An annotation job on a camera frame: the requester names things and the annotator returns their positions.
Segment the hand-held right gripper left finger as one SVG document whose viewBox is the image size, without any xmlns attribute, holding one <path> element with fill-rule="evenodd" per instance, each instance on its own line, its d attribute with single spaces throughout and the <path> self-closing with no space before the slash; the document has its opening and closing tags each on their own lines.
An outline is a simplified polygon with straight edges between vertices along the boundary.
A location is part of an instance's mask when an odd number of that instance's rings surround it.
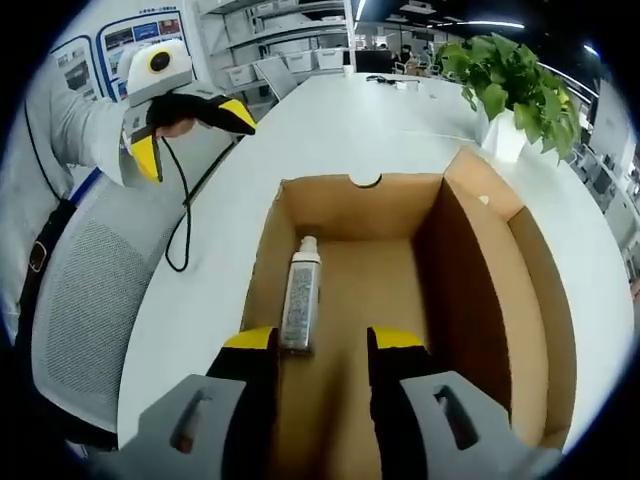
<svg viewBox="0 0 640 480">
<path fill-rule="evenodd" d="M 204 375 L 146 408 L 138 432 L 107 457 L 110 479 L 263 479 L 277 411 L 278 330 L 229 338 Z"/>
</svg>

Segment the person's left hand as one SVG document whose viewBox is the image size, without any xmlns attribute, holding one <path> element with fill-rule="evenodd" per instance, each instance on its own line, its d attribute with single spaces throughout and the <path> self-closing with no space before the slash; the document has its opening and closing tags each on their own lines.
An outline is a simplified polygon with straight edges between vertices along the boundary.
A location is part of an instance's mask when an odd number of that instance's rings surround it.
<svg viewBox="0 0 640 480">
<path fill-rule="evenodd" d="M 155 128 L 155 136 L 160 138 L 177 138 L 189 133 L 195 126 L 194 118 L 179 118 L 173 122 L 159 122 Z"/>
</svg>

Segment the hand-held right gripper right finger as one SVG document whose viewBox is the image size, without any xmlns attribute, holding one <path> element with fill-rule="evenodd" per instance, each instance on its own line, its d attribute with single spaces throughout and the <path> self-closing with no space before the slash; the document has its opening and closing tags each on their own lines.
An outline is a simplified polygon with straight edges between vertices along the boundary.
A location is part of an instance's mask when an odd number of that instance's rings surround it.
<svg viewBox="0 0 640 480">
<path fill-rule="evenodd" d="M 508 413 L 423 342 L 396 328 L 367 330 L 370 416 L 385 479 L 546 479 L 556 449 L 526 445 Z"/>
</svg>

